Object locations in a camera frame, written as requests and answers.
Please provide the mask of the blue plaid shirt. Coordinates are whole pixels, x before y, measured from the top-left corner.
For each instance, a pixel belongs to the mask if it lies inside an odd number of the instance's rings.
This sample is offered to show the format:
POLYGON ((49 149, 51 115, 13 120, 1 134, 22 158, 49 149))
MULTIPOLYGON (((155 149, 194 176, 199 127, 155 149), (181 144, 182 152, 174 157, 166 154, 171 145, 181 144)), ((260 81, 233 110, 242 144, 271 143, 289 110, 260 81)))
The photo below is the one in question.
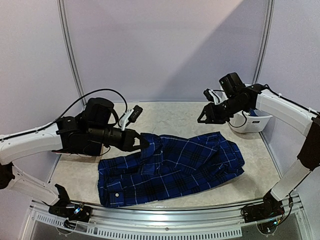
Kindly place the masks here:
POLYGON ((243 174, 239 147, 220 132, 191 138, 144 133, 149 147, 98 163, 99 202, 128 207, 197 194, 243 174))

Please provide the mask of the black t-shirt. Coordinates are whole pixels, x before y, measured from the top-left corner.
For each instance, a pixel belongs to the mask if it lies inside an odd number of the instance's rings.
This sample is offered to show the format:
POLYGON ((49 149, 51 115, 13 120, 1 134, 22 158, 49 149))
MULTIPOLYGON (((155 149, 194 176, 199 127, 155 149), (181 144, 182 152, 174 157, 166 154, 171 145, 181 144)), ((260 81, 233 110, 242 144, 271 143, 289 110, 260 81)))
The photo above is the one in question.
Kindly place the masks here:
POLYGON ((79 141, 64 146, 58 150, 51 150, 53 153, 57 154, 69 154, 69 155, 86 155, 97 157, 100 155, 102 149, 101 143, 95 143, 92 141, 79 141))

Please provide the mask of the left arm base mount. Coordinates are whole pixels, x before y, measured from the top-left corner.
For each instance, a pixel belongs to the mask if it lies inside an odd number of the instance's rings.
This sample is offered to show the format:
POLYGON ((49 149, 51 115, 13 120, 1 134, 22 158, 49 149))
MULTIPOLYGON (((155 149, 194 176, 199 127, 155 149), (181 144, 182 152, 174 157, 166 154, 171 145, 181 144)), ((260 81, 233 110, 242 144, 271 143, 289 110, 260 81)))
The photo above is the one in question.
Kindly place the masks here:
POLYGON ((88 223, 91 218, 93 208, 83 202, 72 203, 63 186, 57 183, 54 186, 58 191, 58 201, 49 207, 48 212, 52 215, 66 218, 69 221, 88 223))

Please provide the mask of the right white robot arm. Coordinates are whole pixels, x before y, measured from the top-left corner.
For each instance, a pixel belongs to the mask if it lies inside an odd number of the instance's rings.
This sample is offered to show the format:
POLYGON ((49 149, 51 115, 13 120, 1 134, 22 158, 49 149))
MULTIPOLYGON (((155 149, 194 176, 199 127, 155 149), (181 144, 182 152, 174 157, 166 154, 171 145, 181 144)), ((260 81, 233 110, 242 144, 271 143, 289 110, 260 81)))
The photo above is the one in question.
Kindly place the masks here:
POLYGON ((296 103, 273 91, 267 84, 245 85, 236 72, 228 73, 219 81, 219 91, 226 99, 215 103, 215 90, 205 89, 209 101, 197 122, 222 125, 239 112, 259 110, 290 126, 304 137, 303 145, 284 176, 266 194, 270 198, 259 206, 262 218, 269 218, 278 210, 278 203, 320 166, 320 114, 312 108, 296 103))

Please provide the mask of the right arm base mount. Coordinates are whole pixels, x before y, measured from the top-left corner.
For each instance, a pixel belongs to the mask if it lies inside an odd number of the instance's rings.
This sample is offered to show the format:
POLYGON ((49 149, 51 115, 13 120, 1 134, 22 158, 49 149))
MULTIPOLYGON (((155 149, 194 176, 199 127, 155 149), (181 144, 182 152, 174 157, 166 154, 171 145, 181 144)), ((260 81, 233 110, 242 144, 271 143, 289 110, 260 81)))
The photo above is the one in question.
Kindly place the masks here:
POLYGON ((292 212, 294 205, 293 198, 288 194, 288 205, 289 212, 285 215, 285 209, 281 200, 276 200, 269 190, 262 198, 263 202, 260 204, 249 203, 245 205, 241 210, 240 214, 242 215, 245 223, 256 222, 260 220, 266 220, 268 218, 273 218, 276 216, 281 216, 279 220, 276 220, 273 223, 275 226, 280 225, 284 222, 292 212))

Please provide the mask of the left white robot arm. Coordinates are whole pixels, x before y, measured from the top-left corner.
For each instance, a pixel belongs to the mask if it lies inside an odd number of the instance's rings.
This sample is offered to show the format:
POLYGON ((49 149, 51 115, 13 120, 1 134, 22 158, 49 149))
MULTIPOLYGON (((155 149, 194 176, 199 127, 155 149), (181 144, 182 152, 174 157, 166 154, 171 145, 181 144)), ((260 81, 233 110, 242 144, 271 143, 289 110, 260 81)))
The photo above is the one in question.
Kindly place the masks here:
POLYGON ((105 98, 90 98, 77 116, 59 117, 52 123, 0 138, 0 187, 31 196, 54 206, 63 216, 74 213, 63 186, 45 183, 17 168, 13 162, 42 152, 98 157, 103 147, 123 152, 145 149, 149 142, 127 126, 143 111, 136 105, 119 117, 115 105, 105 98))

